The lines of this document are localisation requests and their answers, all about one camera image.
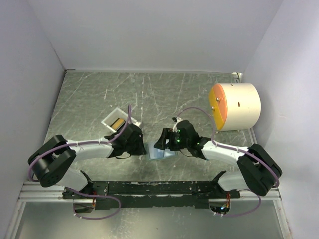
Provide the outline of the green card holder wallet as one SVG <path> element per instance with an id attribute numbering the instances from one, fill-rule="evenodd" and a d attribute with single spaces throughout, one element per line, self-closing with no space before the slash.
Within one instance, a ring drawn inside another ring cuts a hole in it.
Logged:
<path id="1" fill-rule="evenodd" d="M 171 151 L 169 149 L 157 149 L 154 148 L 154 142 L 147 142 L 145 143 L 145 150 L 147 152 L 146 159 L 148 161 L 156 161 L 156 160 L 163 160 L 172 158 L 178 155 L 176 151 Z"/>

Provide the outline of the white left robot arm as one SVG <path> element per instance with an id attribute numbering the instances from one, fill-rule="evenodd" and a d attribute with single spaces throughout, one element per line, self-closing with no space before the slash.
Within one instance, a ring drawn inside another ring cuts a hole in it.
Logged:
<path id="1" fill-rule="evenodd" d="M 92 181 L 84 171 L 74 170 L 71 165 L 94 158 L 116 158 L 123 153 L 146 154 L 143 133 L 137 124 L 129 124 L 120 133 L 92 141 L 66 140 L 56 135 L 28 159 L 28 175 L 33 173 L 43 188 L 64 186 L 86 199 L 93 193 Z"/>

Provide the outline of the gold credit card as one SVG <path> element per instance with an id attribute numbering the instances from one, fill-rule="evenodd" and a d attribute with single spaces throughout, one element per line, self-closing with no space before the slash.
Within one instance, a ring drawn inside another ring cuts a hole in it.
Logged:
<path id="1" fill-rule="evenodd" d="M 122 118 L 117 118 L 112 124 L 111 128 L 115 131 L 118 131 L 121 127 L 125 125 L 126 121 Z"/>

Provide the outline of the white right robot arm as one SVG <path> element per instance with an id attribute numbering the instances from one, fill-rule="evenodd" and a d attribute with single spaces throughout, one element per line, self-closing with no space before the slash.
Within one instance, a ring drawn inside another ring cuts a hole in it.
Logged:
<path id="1" fill-rule="evenodd" d="M 235 172 L 221 172 L 211 186 L 212 194 L 224 197 L 229 191 L 249 189 L 258 196 L 266 196 L 279 185 L 283 172 L 267 151 L 259 144 L 235 147 L 200 136 L 194 126 L 181 118 L 173 118 L 172 128 L 164 128 L 154 147 L 159 150 L 187 151 L 195 158 L 219 160 L 233 165 Z"/>

